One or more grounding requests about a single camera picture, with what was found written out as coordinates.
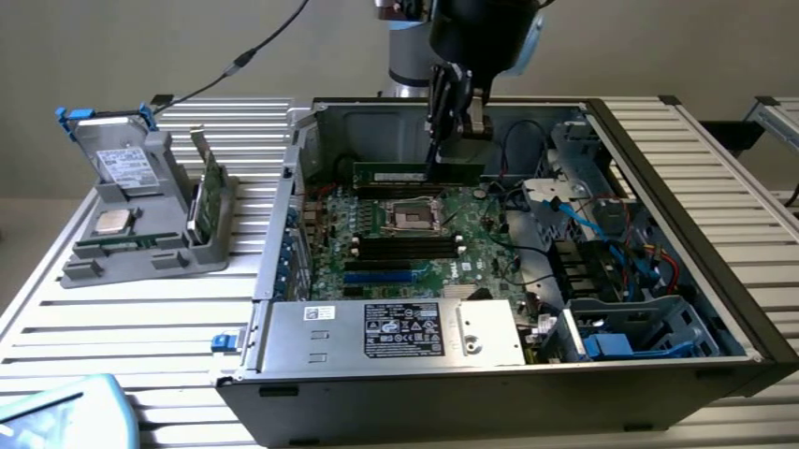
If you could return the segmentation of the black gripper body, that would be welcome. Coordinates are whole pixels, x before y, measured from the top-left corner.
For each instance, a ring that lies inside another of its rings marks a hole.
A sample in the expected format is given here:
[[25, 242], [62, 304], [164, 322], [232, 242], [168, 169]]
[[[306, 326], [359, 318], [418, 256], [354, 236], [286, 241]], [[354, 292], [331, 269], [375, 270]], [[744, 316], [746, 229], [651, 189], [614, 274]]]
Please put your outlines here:
[[430, 46], [438, 57], [492, 79], [532, 47], [538, 1], [438, 1]]

